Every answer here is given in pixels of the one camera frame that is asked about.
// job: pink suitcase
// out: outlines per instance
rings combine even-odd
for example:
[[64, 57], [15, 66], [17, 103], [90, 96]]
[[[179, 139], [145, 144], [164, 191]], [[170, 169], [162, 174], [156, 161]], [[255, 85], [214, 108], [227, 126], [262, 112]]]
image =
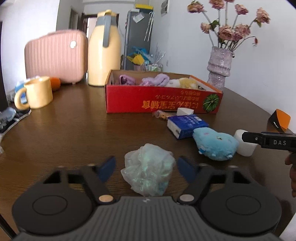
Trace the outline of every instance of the pink suitcase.
[[25, 47], [27, 78], [58, 77], [77, 83], [87, 72], [88, 40], [80, 30], [60, 30], [29, 41]]

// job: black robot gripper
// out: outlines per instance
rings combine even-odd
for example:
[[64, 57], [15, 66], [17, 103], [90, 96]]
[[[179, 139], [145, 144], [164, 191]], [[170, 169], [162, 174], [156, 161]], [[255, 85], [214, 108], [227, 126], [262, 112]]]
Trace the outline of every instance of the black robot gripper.
[[[248, 173], [232, 166], [226, 171], [208, 165], [193, 167], [185, 157], [180, 157], [177, 165], [181, 175], [191, 183], [177, 202], [195, 206], [215, 229], [240, 237], [275, 230], [281, 218], [281, 205]], [[212, 184], [223, 184], [223, 188], [211, 191]]]
[[[100, 167], [56, 168], [15, 201], [12, 215], [18, 229], [49, 236], [78, 228], [89, 219], [96, 206], [115, 202], [103, 185], [114, 169], [114, 157]], [[69, 187], [70, 183], [82, 184], [85, 193]]]
[[[248, 173], [193, 166], [185, 157], [177, 166], [189, 185], [176, 202], [169, 196], [115, 200], [103, 185], [114, 157], [101, 166], [57, 168], [14, 203], [20, 233], [13, 241], [279, 241], [272, 232], [281, 205]], [[82, 184], [84, 192], [69, 183]]]

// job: gray refrigerator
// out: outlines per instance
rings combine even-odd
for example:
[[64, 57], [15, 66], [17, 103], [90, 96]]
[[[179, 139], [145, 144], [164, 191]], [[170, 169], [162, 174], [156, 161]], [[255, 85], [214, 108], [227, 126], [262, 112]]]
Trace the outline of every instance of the gray refrigerator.
[[127, 55], [133, 53], [135, 50], [132, 49], [133, 46], [138, 48], [145, 48], [147, 52], [150, 51], [150, 39], [148, 41], [148, 35], [146, 37], [146, 41], [144, 41], [146, 30], [148, 27], [149, 18], [151, 15], [148, 13], [141, 14], [144, 16], [142, 20], [140, 20], [138, 23], [136, 23], [133, 20], [133, 17], [138, 15], [138, 12], [128, 12], [127, 16], [127, 26], [126, 26], [126, 37], [125, 37], [125, 43], [124, 43], [124, 55], [123, 55], [123, 69], [124, 70], [133, 70], [133, 63], [130, 62], [126, 57]]

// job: plush toy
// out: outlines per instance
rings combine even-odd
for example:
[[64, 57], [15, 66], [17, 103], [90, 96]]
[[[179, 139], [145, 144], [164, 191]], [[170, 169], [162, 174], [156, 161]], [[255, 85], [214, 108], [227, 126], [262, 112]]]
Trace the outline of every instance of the plush toy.
[[179, 82], [180, 82], [180, 88], [182, 89], [192, 89], [192, 90], [198, 89], [197, 81], [195, 79], [180, 78]]
[[215, 161], [231, 159], [239, 145], [233, 136], [218, 133], [208, 127], [194, 129], [193, 138], [199, 153]]

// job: blue plush toy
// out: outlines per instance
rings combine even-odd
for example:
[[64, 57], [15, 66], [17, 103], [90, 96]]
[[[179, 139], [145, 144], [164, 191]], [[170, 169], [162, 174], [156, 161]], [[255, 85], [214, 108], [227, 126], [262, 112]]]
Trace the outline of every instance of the blue plush toy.
[[218, 133], [208, 127], [194, 129], [193, 138], [199, 153], [215, 161], [231, 159], [239, 145], [231, 135]]

